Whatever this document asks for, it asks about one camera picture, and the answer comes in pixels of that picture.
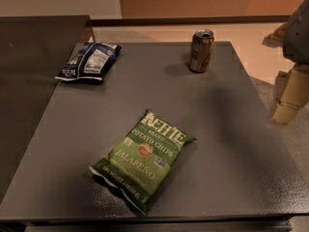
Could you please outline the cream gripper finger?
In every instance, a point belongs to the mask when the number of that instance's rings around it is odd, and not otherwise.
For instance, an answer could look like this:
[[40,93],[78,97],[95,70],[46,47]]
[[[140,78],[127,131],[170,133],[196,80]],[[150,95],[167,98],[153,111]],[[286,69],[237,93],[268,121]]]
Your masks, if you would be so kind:
[[296,63],[288,72],[276,76],[269,118],[289,124],[309,102],[309,65]]
[[280,25],[277,29],[264,38],[264,44],[268,46],[281,46],[283,44],[286,28],[286,23]]

